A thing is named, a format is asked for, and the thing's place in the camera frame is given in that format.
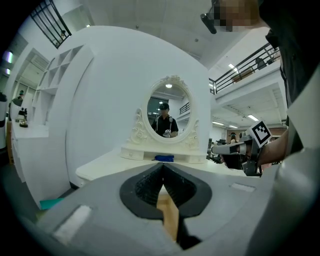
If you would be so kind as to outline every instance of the teal object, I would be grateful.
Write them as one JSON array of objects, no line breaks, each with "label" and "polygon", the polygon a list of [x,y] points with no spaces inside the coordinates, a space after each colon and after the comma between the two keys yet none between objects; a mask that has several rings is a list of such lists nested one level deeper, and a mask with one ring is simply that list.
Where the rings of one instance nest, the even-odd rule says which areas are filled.
[{"label": "teal object", "polygon": [[48,210],[48,209],[52,208],[55,204],[62,201],[63,199],[64,198],[57,198],[57,199],[52,199],[52,200],[40,201],[41,210]]}]

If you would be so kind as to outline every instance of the ornate mirror frame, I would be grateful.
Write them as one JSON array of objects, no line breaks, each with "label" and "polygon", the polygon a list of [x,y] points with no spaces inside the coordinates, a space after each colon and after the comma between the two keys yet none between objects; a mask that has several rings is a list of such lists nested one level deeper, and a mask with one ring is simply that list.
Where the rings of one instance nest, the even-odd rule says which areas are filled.
[{"label": "ornate mirror frame", "polygon": [[[190,117],[186,129],[181,135],[174,138],[159,136],[152,129],[148,120],[147,107],[150,97],[159,87],[166,84],[178,86],[183,90],[190,104]],[[151,86],[141,108],[136,110],[134,127],[126,144],[121,147],[120,156],[126,159],[143,160],[145,153],[173,154],[185,156],[188,163],[203,163],[206,160],[206,154],[199,151],[198,122],[196,103],[189,87],[177,75],[166,76]]]},{"label": "ornate mirror frame", "polygon": [[[152,129],[151,125],[147,125],[147,124],[149,124],[147,107],[148,107],[150,97],[154,94],[154,92],[157,89],[159,89],[161,86],[164,86],[167,84],[172,84],[173,86],[176,86],[176,87],[178,86],[179,89],[181,89],[183,92],[185,92],[186,96],[189,99],[189,104],[190,104],[189,122],[188,122],[184,132],[181,135],[173,137],[173,138],[164,138],[164,137],[158,135]],[[185,84],[185,82],[183,80],[181,80],[180,77],[177,75],[167,76],[167,77],[157,81],[155,84],[153,84],[143,100],[143,105],[142,105],[141,111],[142,111],[142,121],[145,124],[146,130],[150,133],[150,135],[152,136],[152,138],[154,140],[161,142],[161,143],[165,143],[165,144],[175,144],[175,143],[179,143],[179,142],[183,141],[188,136],[188,134],[191,132],[191,130],[193,129],[193,127],[196,124],[196,114],[195,114],[196,113],[196,105],[195,105],[194,97],[193,97],[190,89],[188,88],[188,86]]]}]

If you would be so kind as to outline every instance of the black railing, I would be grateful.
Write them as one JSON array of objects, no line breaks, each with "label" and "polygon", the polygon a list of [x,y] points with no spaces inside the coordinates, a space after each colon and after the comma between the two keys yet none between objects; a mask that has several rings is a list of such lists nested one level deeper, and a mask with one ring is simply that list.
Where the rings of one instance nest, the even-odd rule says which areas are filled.
[{"label": "black railing", "polygon": [[39,29],[58,49],[71,32],[52,0],[44,0],[30,14]]},{"label": "black railing", "polygon": [[209,83],[212,85],[210,92],[212,94],[216,94],[222,89],[252,75],[257,70],[262,70],[267,65],[279,60],[279,53],[280,51],[278,48],[273,50],[273,47],[270,45],[270,43],[265,44],[239,64],[231,68],[228,72],[220,76],[217,80],[212,80],[209,78]]},{"label": "black railing", "polygon": [[188,102],[187,104],[183,105],[181,108],[180,108],[180,115],[184,112],[187,112],[188,110],[190,110],[190,103]]}]

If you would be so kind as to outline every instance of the floor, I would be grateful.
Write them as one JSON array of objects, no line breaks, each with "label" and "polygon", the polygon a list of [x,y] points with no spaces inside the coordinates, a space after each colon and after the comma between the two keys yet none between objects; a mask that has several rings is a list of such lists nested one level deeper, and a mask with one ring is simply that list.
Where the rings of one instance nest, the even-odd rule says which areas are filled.
[{"label": "floor", "polygon": [[[32,198],[27,184],[22,183],[14,165],[6,164],[0,171],[2,186],[11,201],[12,207],[17,215],[28,218],[33,223],[37,222],[37,214],[40,212],[37,204]],[[74,189],[70,188],[60,198],[71,194]]]}]

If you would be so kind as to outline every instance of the oval mirror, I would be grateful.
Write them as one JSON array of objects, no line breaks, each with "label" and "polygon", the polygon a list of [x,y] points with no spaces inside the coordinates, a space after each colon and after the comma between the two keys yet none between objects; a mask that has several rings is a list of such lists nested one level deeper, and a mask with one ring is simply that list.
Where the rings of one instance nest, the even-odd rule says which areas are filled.
[{"label": "oval mirror", "polygon": [[180,136],[190,118],[187,93],[175,84],[163,84],[151,95],[147,105],[149,123],[156,134],[164,138]]}]

